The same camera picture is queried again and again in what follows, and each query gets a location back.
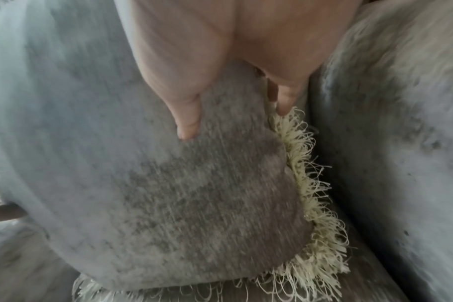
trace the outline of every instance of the hand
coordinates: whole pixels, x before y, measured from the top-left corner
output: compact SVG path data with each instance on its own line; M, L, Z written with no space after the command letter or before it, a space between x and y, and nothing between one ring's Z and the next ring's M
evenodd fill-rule
M200 94L230 57L248 61L277 85L272 101L286 115L360 2L116 0L140 72L172 112L183 140L198 133Z

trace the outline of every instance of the shredded fiber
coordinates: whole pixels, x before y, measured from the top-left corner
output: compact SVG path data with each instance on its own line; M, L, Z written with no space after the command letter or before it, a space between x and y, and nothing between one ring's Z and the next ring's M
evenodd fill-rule
M295 258L261 276L234 281L238 288L247 283L261 287L271 295L271 301L314 302L341 297L337 275L349 272L345 261L348 240L344 224L322 201L329 184L319 180L323 167L314 163L311 151L315 145L313 133L294 108L287 116L269 114L271 129L283 141L288 166L293 171L297 190L303 204L305 219L314 223L312 240ZM195 295L196 301L210 302L214 297L222 301L223 283L214 283L200 289L189 286L178 289L181 295ZM171 289L136 292L112 292L94 280L81 275L74 284L75 302L144 302L147 298L160 299Z

